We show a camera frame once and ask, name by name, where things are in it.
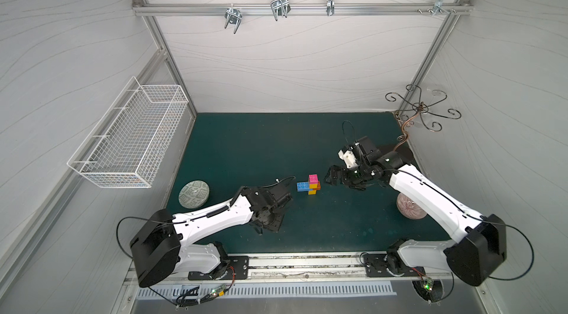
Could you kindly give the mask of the pink 2x2 lego brick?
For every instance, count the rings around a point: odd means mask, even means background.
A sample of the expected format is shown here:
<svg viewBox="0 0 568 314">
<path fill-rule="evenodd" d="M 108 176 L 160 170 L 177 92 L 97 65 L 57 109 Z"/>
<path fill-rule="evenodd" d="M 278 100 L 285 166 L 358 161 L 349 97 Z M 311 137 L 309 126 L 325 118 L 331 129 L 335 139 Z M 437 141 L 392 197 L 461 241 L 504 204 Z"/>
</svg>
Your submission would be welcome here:
<svg viewBox="0 0 568 314">
<path fill-rule="evenodd" d="M 316 174 L 311 174 L 311 175 L 309 176 L 309 183 L 310 183 L 310 184 L 317 184 L 318 182 L 319 182 L 318 175 L 316 175 Z"/>
</svg>

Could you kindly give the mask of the blue 2x4 lego brick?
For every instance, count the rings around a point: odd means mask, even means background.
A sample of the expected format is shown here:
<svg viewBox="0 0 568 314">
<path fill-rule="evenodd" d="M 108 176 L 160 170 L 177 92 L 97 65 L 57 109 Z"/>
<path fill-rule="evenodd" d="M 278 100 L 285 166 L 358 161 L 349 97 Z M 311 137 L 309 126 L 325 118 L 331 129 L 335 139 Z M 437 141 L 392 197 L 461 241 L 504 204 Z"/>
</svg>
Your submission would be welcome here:
<svg viewBox="0 0 568 314">
<path fill-rule="evenodd" d="M 309 192 L 310 191 L 310 183 L 309 182 L 298 182 L 297 183 L 297 191 L 298 192 Z"/>
</svg>

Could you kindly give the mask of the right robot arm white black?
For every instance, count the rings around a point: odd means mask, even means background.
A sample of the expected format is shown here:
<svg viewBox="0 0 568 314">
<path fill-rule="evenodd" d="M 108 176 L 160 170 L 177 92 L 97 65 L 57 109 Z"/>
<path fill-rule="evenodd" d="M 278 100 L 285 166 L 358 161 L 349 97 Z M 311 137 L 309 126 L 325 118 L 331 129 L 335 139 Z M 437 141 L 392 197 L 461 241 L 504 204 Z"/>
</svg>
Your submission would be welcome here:
<svg viewBox="0 0 568 314">
<path fill-rule="evenodd" d="M 344 164 L 328 169 L 325 183 L 364 191 L 381 182 L 423 209 L 449 235 L 448 241 L 401 240 L 389 250 L 391 272 L 398 265 L 452 272 L 464 283 L 479 287 L 507 259 L 507 230 L 495 214 L 485 216 L 450 196 L 396 151 L 367 157 L 352 151 L 338 153 Z"/>
</svg>

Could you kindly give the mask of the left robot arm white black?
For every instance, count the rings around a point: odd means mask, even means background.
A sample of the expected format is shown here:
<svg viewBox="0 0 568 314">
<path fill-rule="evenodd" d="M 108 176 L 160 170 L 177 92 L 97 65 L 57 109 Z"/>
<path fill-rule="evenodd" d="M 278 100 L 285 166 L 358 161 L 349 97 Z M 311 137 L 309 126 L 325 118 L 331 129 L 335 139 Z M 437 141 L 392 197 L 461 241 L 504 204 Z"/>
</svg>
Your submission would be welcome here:
<svg viewBox="0 0 568 314">
<path fill-rule="evenodd" d="M 152 287 L 173 273 L 222 276 L 229 266 L 223 246 L 199 245 L 198 241 L 248 224 L 276 233 L 292 200 L 290 190 L 282 184 L 243 186 L 227 201 L 201 210 L 176 214 L 167 209 L 156 211 L 129 243 L 139 287 Z"/>
</svg>

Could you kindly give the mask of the pink ribbed round coaster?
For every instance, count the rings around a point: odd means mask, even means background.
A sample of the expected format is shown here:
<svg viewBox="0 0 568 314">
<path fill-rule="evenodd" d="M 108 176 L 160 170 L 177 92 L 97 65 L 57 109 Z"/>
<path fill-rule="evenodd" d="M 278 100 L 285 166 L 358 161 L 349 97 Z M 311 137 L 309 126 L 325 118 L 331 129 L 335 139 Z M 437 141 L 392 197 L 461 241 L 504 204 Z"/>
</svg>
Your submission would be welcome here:
<svg viewBox="0 0 568 314">
<path fill-rule="evenodd" d="M 396 198 L 396 207 L 399 212 L 406 218 L 412 220 L 424 219 L 427 216 L 425 210 L 423 210 L 417 203 L 412 199 L 407 197 L 405 194 L 399 193 Z"/>
</svg>

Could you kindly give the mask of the metal ornament stand dark base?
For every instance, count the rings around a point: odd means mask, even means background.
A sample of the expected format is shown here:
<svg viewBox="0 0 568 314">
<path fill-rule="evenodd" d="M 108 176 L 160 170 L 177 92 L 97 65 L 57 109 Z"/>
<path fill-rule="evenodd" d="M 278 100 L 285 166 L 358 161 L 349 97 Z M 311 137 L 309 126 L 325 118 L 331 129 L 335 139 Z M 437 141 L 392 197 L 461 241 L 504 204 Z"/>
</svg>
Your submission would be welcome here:
<svg viewBox="0 0 568 314">
<path fill-rule="evenodd" d="M 445 113 L 435 113 L 433 108 L 448 99 L 448 94 L 440 89 L 435 89 L 432 94 L 437 96 L 438 99 L 433 102 L 426 103 L 422 100 L 422 88 L 418 85 L 409 84 L 405 86 L 407 92 L 418 91 L 417 101 L 411 102 L 411 98 L 404 97 L 399 92 L 388 92 L 385 95 L 387 102 L 401 102 L 405 105 L 402 108 L 391 111 L 393 118 L 397 122 L 400 130 L 400 135 L 396 139 L 396 143 L 392 145 L 381 145 L 379 147 L 383 154 L 397 153 L 399 157 L 411 164 L 416 164 L 417 159 L 409 144 L 411 128 L 416 123 L 420 123 L 426 131 L 431 133 L 439 133 L 442 131 L 443 126 L 437 119 L 443 120 L 460 120 L 462 113 L 455 108 L 448 108 Z"/>
</svg>

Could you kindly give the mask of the green patterned round coaster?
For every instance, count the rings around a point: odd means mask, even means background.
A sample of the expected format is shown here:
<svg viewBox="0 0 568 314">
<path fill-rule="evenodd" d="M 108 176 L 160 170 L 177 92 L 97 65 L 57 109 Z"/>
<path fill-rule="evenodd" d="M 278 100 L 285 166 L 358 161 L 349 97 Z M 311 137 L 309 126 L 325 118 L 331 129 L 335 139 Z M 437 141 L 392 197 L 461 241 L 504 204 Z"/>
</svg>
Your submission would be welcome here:
<svg viewBox="0 0 568 314">
<path fill-rule="evenodd" d="M 201 180 L 195 180 L 183 186 L 178 194 L 180 205 L 189 210 L 198 209 L 209 199 L 209 185 Z"/>
</svg>

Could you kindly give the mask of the metal clamp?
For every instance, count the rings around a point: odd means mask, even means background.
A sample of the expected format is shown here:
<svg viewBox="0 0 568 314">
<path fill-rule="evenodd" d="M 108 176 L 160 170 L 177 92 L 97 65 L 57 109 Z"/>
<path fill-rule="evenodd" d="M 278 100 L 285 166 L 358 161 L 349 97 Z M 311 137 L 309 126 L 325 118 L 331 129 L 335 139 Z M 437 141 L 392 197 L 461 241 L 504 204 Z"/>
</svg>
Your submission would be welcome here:
<svg viewBox="0 0 568 314">
<path fill-rule="evenodd" d="M 420 15 L 430 15 L 431 17 L 435 17 L 436 15 L 449 16 L 457 13 L 455 9 L 446 7 L 443 0 L 436 0 L 431 8 L 426 10 L 417 9 L 417 12 Z"/>
<path fill-rule="evenodd" d="M 326 1 L 326 14 L 328 17 L 332 17 L 335 14 L 335 1 L 334 0 L 327 0 Z"/>
<path fill-rule="evenodd" d="M 236 9 L 233 5 L 226 9 L 225 14 L 225 23 L 224 28 L 228 28 L 230 25 L 233 25 L 233 34 L 238 32 L 238 28 L 241 25 L 243 15 L 239 9 Z"/>
<path fill-rule="evenodd" d="M 287 18 L 291 11 L 289 0 L 273 0 L 270 3 L 270 8 L 276 21 L 278 21 L 280 17 Z"/>
</svg>

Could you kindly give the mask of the aluminium cross bar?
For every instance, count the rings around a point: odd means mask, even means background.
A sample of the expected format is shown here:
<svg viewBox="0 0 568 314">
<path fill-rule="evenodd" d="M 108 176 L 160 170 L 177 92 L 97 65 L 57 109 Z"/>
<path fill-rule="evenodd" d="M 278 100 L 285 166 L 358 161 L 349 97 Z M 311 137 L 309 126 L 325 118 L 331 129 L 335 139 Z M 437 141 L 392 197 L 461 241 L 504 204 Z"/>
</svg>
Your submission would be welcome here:
<svg viewBox="0 0 568 314">
<path fill-rule="evenodd" d="M 434 3 L 338 3 L 335 2 L 334 16 L 402 16 L 420 15 L 417 9 L 426 10 Z M 222 17 L 227 8 L 233 5 L 241 11 L 243 17 L 271 17 L 272 11 L 268 3 L 241 4 L 146 4 L 134 7 L 139 17 Z M 456 15 L 468 15 L 474 10 L 472 5 L 444 3 L 455 9 Z M 324 3 L 290 3 L 289 17 L 327 17 Z"/>
</svg>

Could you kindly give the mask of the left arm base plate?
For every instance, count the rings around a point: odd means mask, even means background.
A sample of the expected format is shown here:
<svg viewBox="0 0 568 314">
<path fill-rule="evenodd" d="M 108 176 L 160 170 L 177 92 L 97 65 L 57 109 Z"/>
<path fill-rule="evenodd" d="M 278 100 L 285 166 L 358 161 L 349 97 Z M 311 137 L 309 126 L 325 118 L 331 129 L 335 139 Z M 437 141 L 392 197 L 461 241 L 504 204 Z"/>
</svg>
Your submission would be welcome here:
<svg viewBox="0 0 568 314">
<path fill-rule="evenodd" d="M 189 281 L 244 280 L 249 276 L 248 256 L 229 256 L 210 273 L 189 272 Z"/>
</svg>

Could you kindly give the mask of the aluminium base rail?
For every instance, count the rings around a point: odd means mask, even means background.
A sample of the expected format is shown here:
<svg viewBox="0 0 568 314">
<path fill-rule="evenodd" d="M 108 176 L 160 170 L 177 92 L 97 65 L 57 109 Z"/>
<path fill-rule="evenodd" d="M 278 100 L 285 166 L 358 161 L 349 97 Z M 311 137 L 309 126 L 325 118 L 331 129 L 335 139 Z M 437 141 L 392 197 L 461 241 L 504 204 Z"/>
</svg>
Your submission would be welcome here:
<svg viewBox="0 0 568 314">
<path fill-rule="evenodd" d="M 248 256 L 248 278 L 239 282 L 315 282 L 315 281 L 371 281 L 359 262 L 363 252 L 336 253 L 249 253 L 222 256 L 214 246 L 194 250 L 188 268 L 176 270 L 158 281 L 158 284 L 191 282 L 189 272 L 210 273 L 229 256 Z M 391 280 L 410 280 L 418 277 L 379 277 Z"/>
</svg>

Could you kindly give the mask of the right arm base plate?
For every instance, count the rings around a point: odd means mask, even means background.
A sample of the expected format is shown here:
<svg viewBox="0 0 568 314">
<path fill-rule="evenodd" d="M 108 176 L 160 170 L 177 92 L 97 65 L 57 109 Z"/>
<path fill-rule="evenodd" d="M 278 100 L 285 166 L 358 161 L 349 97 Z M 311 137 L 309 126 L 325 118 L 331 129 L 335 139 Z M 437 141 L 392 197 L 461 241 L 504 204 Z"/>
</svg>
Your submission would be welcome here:
<svg viewBox="0 0 568 314">
<path fill-rule="evenodd" d="M 370 278 L 379 277 L 420 277 L 425 275 L 424 268 L 411 268 L 405 265 L 399 256 L 390 253 L 359 254 L 359 262 Z"/>
</svg>

